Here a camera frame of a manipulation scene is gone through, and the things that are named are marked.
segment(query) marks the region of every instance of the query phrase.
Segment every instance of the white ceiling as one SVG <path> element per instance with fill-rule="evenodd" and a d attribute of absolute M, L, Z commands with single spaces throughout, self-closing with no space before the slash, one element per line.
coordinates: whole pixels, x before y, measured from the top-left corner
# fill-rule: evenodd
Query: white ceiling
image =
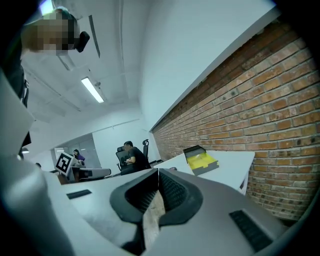
<path fill-rule="evenodd" d="M 90 35 L 82 53 L 70 51 L 59 59 L 54 55 L 27 53 L 22 60 L 30 85 L 28 109 L 39 122 L 57 117 L 106 110 L 111 105 L 138 100 L 140 65 L 150 0 L 54 0 L 77 18 L 81 31 Z M 92 15 L 97 48 L 89 16 Z M 81 83 L 89 77 L 104 103 L 98 103 Z"/>

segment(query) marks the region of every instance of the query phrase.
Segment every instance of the office chair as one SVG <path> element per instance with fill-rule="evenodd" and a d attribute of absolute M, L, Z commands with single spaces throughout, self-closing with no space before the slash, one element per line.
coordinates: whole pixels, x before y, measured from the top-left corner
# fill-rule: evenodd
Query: office chair
<path fill-rule="evenodd" d="M 145 139 L 144 141 L 142 141 L 142 145 L 143 145 L 143 154 L 145 156 L 146 159 L 148 159 L 148 150 L 149 150 L 149 140 Z"/>
<path fill-rule="evenodd" d="M 120 146 L 117 148 L 115 155 L 119 160 L 119 163 L 117 163 L 116 165 L 118 166 L 118 168 L 121 172 L 123 169 L 125 169 L 127 167 L 126 160 L 130 158 L 129 153 L 127 151 L 125 151 L 124 146 Z"/>
<path fill-rule="evenodd" d="M 146 159 L 146 168 L 147 169 L 151 169 L 151 166 L 149 164 L 149 157 L 148 157 L 148 151 L 149 151 L 149 140 L 145 139 L 144 141 L 142 141 L 142 145 L 143 145 L 143 154 L 145 156 Z"/>

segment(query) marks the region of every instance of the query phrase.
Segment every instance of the black slot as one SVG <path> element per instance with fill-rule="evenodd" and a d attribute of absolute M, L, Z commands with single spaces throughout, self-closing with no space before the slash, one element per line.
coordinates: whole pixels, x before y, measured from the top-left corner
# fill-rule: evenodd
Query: black slot
<path fill-rule="evenodd" d="M 255 252 L 272 243 L 272 240 L 257 226 L 256 223 L 242 210 L 229 213 L 231 219 L 241 230 Z"/>
<path fill-rule="evenodd" d="M 85 189 L 85 190 L 81 190 L 81 191 L 77 191 L 77 192 L 66 194 L 66 196 L 69 199 L 75 199 L 75 198 L 83 197 L 83 196 L 91 194 L 91 193 L 92 192 L 90 190 Z"/>

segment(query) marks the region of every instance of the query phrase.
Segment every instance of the desk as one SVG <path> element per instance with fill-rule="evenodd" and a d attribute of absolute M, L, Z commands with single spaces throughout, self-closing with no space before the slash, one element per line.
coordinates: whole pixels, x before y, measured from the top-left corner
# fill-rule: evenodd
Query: desk
<path fill-rule="evenodd" d="M 207 150 L 207 153 L 218 160 L 219 168 L 200 174 L 198 177 L 228 185 L 245 195 L 249 169 L 254 160 L 255 152 Z M 185 154 L 177 155 L 154 166 L 154 168 L 164 169 L 171 167 L 176 167 L 179 172 L 194 175 Z"/>

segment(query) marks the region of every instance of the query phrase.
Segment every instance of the white wall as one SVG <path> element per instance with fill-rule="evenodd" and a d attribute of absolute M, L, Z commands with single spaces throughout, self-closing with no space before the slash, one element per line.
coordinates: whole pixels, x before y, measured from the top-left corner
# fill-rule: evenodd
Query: white wall
<path fill-rule="evenodd" d="M 142 141 L 149 139 L 148 160 L 149 162 L 159 160 L 160 158 L 157 158 L 158 155 L 156 154 L 156 151 L 158 151 L 157 146 L 150 139 L 149 132 L 145 130 L 145 126 L 143 119 L 140 118 L 93 132 L 94 145 L 101 167 L 110 168 L 112 174 L 120 172 L 117 167 L 119 160 L 116 156 L 116 151 L 126 141 L 132 141 L 133 145 L 143 152 Z"/>
<path fill-rule="evenodd" d="M 153 1 L 141 64 L 140 103 L 148 131 L 273 21 L 279 15 L 273 7 L 269 0 Z"/>
<path fill-rule="evenodd" d="M 36 121 L 30 131 L 32 143 L 27 146 L 30 151 L 28 155 L 32 158 L 77 137 L 139 119 L 141 115 L 139 104 L 129 102 L 94 111 L 87 109 L 77 114 L 56 118 L 50 123 Z"/>
<path fill-rule="evenodd" d="M 160 155 L 154 138 L 146 129 L 139 104 L 130 103 L 118 105 L 106 111 L 105 115 L 98 116 L 100 112 L 86 112 L 71 117 L 56 119 L 54 122 L 41 123 L 38 132 L 31 132 L 32 143 L 27 146 L 30 153 L 27 159 L 39 159 L 45 152 L 77 137 L 92 133 L 95 150 L 102 168 L 110 168 L 112 173 L 118 171 L 116 157 L 117 148 L 125 141 L 132 141 L 143 151 L 142 141 L 150 139 L 149 162 L 159 160 Z"/>
<path fill-rule="evenodd" d="M 54 162 L 50 150 L 46 150 L 29 159 L 32 163 L 39 163 L 43 171 L 53 171 L 55 169 Z"/>

